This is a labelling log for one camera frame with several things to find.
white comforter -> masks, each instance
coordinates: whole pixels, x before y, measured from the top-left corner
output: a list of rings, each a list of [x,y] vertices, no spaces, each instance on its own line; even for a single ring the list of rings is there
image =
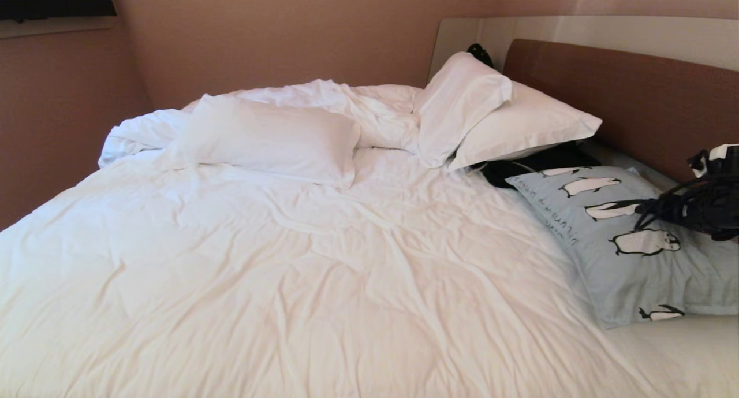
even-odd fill
[[[0,396],[737,396],[737,319],[599,329],[517,193],[358,150],[337,190],[156,151],[0,233]]]

white duvet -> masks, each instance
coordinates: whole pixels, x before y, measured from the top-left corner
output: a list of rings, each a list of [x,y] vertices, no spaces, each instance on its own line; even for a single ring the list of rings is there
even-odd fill
[[[523,198],[358,150],[353,188],[101,169],[0,233],[0,396],[737,396],[737,319],[602,330]]]

